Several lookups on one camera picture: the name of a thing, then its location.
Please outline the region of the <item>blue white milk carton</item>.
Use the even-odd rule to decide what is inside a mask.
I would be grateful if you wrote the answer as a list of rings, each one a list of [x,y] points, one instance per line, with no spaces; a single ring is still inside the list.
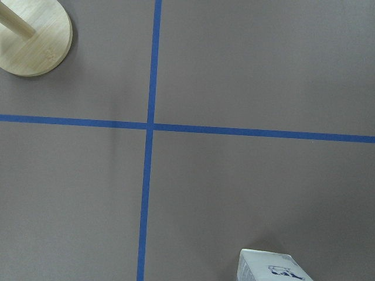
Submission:
[[[236,280],[313,281],[292,256],[253,249],[240,251]]]

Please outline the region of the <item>wooden cup tree stand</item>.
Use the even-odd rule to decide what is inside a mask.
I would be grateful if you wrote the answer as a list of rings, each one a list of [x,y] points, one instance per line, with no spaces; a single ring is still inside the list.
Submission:
[[[59,1],[1,1],[1,69],[43,75],[65,59],[72,40],[72,23]]]

